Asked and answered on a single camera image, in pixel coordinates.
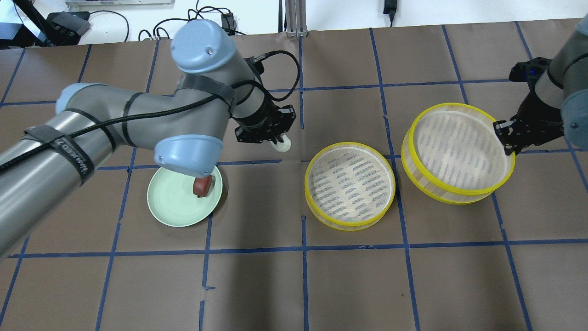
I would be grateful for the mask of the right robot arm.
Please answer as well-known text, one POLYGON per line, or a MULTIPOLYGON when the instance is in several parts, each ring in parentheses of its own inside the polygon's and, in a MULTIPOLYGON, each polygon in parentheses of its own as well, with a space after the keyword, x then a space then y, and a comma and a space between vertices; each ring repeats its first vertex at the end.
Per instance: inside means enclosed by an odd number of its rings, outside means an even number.
POLYGON ((508 121, 493 123, 506 155, 565 137, 588 147, 588 19, 584 17, 553 59, 537 57, 514 65, 512 82, 529 92, 508 121))

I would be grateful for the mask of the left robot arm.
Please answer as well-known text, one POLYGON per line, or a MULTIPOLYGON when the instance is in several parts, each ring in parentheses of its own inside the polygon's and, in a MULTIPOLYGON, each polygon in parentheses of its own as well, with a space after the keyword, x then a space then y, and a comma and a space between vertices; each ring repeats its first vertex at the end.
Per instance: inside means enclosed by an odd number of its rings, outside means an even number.
POLYGON ((244 58, 218 24, 202 19, 177 32, 170 53, 183 73, 172 96, 78 82, 61 92, 53 119, 1 153, 2 259, 121 145, 151 149, 157 165, 197 178, 212 174, 229 119, 240 143, 290 148, 296 113, 277 103, 300 81, 291 52, 244 58))

